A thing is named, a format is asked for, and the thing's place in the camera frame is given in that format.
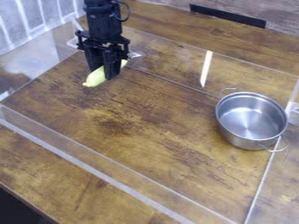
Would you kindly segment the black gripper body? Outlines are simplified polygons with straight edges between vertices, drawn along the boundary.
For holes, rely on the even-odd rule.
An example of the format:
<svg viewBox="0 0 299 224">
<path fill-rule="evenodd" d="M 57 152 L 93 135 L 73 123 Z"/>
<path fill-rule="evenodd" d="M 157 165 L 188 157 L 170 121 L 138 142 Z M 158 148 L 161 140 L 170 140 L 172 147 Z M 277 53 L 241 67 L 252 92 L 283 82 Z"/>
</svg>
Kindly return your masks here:
<svg viewBox="0 0 299 224">
<path fill-rule="evenodd" d="M 121 36 L 122 23 L 130 16 L 129 5 L 122 0 L 84 0 L 88 29 L 76 31 L 78 49 L 120 49 L 121 59 L 128 58 L 129 40 Z"/>
</svg>

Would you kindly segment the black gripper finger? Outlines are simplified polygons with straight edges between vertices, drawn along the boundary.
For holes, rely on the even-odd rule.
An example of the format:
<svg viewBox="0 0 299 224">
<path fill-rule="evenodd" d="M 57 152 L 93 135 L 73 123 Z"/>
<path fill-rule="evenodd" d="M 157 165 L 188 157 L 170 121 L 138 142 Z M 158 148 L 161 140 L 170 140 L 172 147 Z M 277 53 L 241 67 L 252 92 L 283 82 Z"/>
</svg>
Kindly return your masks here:
<svg viewBox="0 0 299 224">
<path fill-rule="evenodd" d="M 120 73 L 121 65 L 121 50 L 120 49 L 106 49 L 102 52 L 102 61 L 104 61 L 104 74 L 105 79 L 110 80 Z"/>
<path fill-rule="evenodd" d="M 104 65 L 102 49 L 86 48 L 84 50 L 84 53 L 85 53 L 89 71 L 93 72 L 96 69 L 98 69 Z"/>
</svg>

